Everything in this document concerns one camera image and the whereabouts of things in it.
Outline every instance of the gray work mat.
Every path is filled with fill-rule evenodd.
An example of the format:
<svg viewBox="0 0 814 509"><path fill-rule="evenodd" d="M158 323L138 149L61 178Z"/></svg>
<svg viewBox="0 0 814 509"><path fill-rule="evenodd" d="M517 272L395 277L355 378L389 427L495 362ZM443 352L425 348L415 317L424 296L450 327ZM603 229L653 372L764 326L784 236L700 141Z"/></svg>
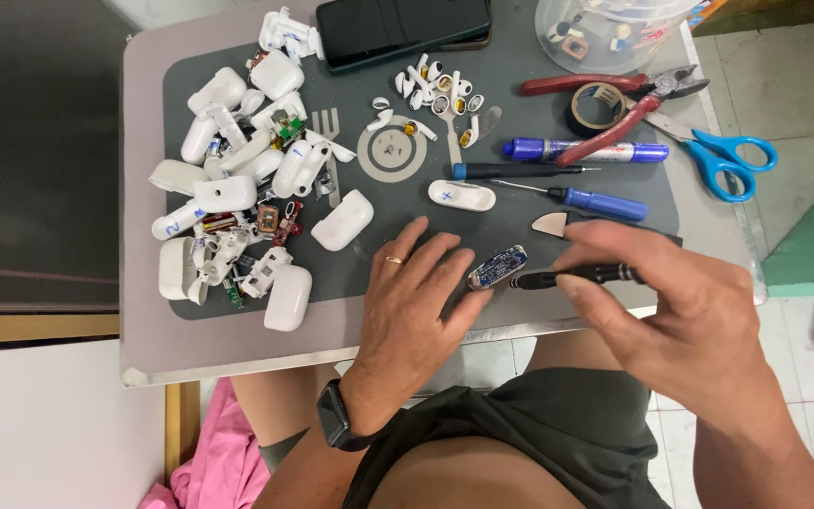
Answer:
<svg viewBox="0 0 814 509"><path fill-rule="evenodd" d="M549 59L537 41L534 29L536 2L524 0L516 3L493 2L493 39L488 48L471 52L433 52L430 63L441 61L444 72L459 70L462 79L473 83L473 93L486 97L479 113L491 106L503 110L501 122L495 131L469 149L462 149L465 162L503 161L501 146L514 137L574 140L575 136L563 125L563 111L570 101L570 93L520 97L521 82L546 76L567 74ZM253 39L258 36L254 28ZM180 159L184 141L194 115L187 109L187 98L205 85L221 67L229 66L246 79L244 63L252 58L257 44L248 44L187 58L173 65L164 76L164 135L165 156ZM359 189L373 204L373 222L345 249L331 253L326 251L309 234L310 228L324 218L331 208L328 197L316 202L315 197L302 198L304 208L299 221L306 230L300 237L288 237L286 247L294 256L294 264L313 274L311 303L354 297L366 293L373 254L385 242L393 239L413 217L425 214L430 228L425 240L436 232L446 231L461 236L461 245L476 251L473 267L493 255L514 245L521 245L529 254L527 268L547 267L570 243L534 231L533 221L543 214L564 207L547 197L521 189L506 189L492 185L497 195L495 206L485 213L475 213L436 205L429 200L429 184L437 179L450 179L447 124L432 114L429 108L410 110L405 99L394 89L394 76L405 71L408 65L416 65L417 57L401 59L354 74L332 77L325 63L316 57L303 60L306 83L300 89L308 112L308 123L314 131L322 132L320 125L313 125L313 112L330 114L337 110L340 133L334 138L354 151L357 140L366 124L375 119L378 111L370 106L372 98L388 98L395 115L402 115L424 122L438 134L438 140L426 143L427 154L422 167L409 179L389 184L370 177L361 168L358 158L347 164L337 163L341 196L352 189ZM469 128L469 114L454 121L457 132ZM374 133L372 143L378 136L386 136L390 126ZM644 122L640 123L625 141L655 143L655 132ZM416 140L411 140L415 152ZM400 166L384 171L399 171L410 164L408 159ZM642 223L663 232L676 234L678 217L663 164L598 164L603 168L582 175L567 175L552 179L511 179L536 187L551 185L573 186L581 190L597 191L636 199L649 204L649 217ZM167 211L183 205L188 197L168 193ZM275 200L272 204L283 209L288 200ZM250 246L247 255L259 258L269 248L269 242ZM171 301L175 313L186 320L214 318L236 312L260 311L266 308L269 298L246 298L245 308L234 310L222 286L209 290L205 305L188 301Z"/></svg>

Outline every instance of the tape roll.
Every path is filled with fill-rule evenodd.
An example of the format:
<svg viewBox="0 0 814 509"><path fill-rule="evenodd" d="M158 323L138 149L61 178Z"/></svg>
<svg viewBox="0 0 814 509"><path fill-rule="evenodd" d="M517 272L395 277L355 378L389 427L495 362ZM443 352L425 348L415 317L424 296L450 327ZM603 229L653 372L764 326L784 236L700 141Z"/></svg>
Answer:
<svg viewBox="0 0 814 509"><path fill-rule="evenodd" d="M611 122L597 124L583 119L579 110L580 98L583 97L592 97L608 105L611 109ZM564 110L564 121L573 134L581 138L592 138L616 126L626 114L627 100L617 87L607 83L592 82L583 85L573 94L571 103Z"/></svg>

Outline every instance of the clear plastic bowl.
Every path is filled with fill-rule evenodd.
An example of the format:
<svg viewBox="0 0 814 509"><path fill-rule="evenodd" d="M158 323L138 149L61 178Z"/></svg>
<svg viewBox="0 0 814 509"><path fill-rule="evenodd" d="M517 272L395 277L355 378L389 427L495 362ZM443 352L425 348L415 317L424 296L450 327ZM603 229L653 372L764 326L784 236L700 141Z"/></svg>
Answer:
<svg viewBox="0 0 814 509"><path fill-rule="evenodd" d="M539 0L536 33L573 73L626 74L647 63L700 0Z"/></svg>

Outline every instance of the smartwatch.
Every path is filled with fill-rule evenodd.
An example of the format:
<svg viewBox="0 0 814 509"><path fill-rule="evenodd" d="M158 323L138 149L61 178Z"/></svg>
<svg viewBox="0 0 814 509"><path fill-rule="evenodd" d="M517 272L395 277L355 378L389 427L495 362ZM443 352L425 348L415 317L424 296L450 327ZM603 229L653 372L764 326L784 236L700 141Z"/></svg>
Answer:
<svg viewBox="0 0 814 509"><path fill-rule="evenodd" d="M322 394L319 395L317 403L319 424L322 426L328 446L349 453L362 451L373 443L378 432L369 436L351 435L350 418L347 416L344 399L341 399L341 391L338 390L340 381L341 378L329 381L326 388L322 389Z"/></svg>

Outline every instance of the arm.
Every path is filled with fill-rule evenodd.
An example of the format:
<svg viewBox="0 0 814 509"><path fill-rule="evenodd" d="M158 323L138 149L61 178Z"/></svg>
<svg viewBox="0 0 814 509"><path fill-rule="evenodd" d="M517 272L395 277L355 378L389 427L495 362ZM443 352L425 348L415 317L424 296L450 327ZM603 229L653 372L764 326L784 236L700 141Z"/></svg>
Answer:
<svg viewBox="0 0 814 509"><path fill-rule="evenodd" d="M414 220L373 259L360 351L339 385L352 435L367 436L382 429L457 349L491 298L491 292L471 293L448 318L440 318L448 296L473 262L473 252L460 249L439 264L460 238L437 234L412 254L426 226L425 217ZM389 256L408 262L387 262ZM253 509L341 507L365 453L328 446L314 416Z"/></svg>
<svg viewBox="0 0 814 509"><path fill-rule="evenodd" d="M698 417L693 473L702 506L814 507L814 460L765 362L749 272L605 221L566 234L574 245L553 270L622 261L658 292L656 314L637 320L602 286L556 279L631 375Z"/></svg>

